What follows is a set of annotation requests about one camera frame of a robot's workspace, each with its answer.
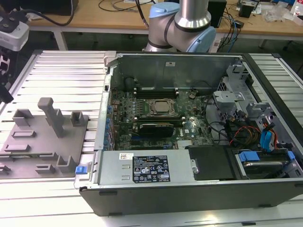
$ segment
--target white label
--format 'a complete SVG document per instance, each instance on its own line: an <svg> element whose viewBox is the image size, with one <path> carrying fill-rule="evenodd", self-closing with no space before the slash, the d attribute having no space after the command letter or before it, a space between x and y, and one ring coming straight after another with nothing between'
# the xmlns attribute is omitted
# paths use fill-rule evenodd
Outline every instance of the white label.
<svg viewBox="0 0 303 227"><path fill-rule="evenodd" d="M160 178L169 178L169 174L161 174Z"/></svg>
<svg viewBox="0 0 303 227"><path fill-rule="evenodd" d="M119 159L120 160L132 160L134 154L133 153L120 153L119 154Z"/></svg>

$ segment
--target floor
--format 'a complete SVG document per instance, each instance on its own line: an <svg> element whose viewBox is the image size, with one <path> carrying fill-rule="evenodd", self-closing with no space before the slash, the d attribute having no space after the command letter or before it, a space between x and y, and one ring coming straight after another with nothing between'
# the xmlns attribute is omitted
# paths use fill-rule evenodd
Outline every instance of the floor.
<svg viewBox="0 0 303 227"><path fill-rule="evenodd" d="M117 50L117 51L141 51L147 44L146 35L126 34L93 34L93 33L65 33L69 50ZM270 40L263 49L258 47L260 40L238 39L231 52L234 53L278 53L297 71L303 64L303 42L292 42L287 51L283 47L288 41ZM29 40L21 50L18 58L17 72L20 72L31 56L33 50L57 50L56 41L50 32L31 31ZM303 78L303 69L299 76Z"/></svg>

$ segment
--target table leg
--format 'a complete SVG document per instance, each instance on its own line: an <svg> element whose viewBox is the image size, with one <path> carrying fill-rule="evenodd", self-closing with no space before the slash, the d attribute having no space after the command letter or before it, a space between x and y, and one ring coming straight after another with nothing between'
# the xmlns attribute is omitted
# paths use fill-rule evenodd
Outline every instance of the table leg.
<svg viewBox="0 0 303 227"><path fill-rule="evenodd" d="M267 42L267 39L262 39L261 42L259 43L259 48L263 49L266 42Z"/></svg>
<svg viewBox="0 0 303 227"><path fill-rule="evenodd" d="M210 53L217 53L221 39L224 38L224 33L217 33L216 37L214 38L214 42L211 45L211 47L209 48Z"/></svg>
<svg viewBox="0 0 303 227"><path fill-rule="evenodd" d="M53 31L53 34L55 35L55 39L57 41L58 44L58 48L60 51L67 51L67 45L66 45L66 41L63 35L63 32L58 30L58 31Z"/></svg>

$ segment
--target wooden table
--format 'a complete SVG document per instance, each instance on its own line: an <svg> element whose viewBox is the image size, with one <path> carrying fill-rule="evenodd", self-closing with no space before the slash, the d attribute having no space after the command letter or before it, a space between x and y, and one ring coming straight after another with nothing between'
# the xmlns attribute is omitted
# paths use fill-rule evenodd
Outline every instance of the wooden table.
<svg viewBox="0 0 303 227"><path fill-rule="evenodd" d="M67 50L63 32L92 32L92 33L120 33L120 34L148 34L148 29L144 26L139 13L135 12L107 12L98 7L100 0L79 0L79 5L75 12L73 21L65 27L54 26L46 20L36 20L30 23L31 30L52 31L54 32L59 50ZM227 9L236 0L227 0ZM133 6L132 3L118 3L117 6L127 8ZM105 0L101 6L113 10L110 0ZM143 13L148 20L149 10L152 4L142 5ZM229 9L235 19L244 22L244 27L239 38L255 39L280 39L280 40L303 40L303 26L298 26L293 21L285 22L266 22L261 15L250 18L238 17L238 12ZM48 15L51 19L64 23L69 17ZM224 35L229 32L230 25L228 20L223 19L215 39L219 42Z"/></svg>

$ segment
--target black box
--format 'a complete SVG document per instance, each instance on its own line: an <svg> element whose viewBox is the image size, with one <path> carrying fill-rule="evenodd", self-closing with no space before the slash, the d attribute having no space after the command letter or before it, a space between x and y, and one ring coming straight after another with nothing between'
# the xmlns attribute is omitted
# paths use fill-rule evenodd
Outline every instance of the black box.
<svg viewBox="0 0 303 227"><path fill-rule="evenodd" d="M241 4L240 5L240 11L239 11L239 17L246 17L249 18L251 12L254 10L254 6Z"/></svg>
<svg viewBox="0 0 303 227"><path fill-rule="evenodd" d="M165 1L179 3L179 0L165 0ZM227 3L226 0L209 0L207 10L212 15L212 20L210 22L211 26L213 27L220 26L226 3Z"/></svg>

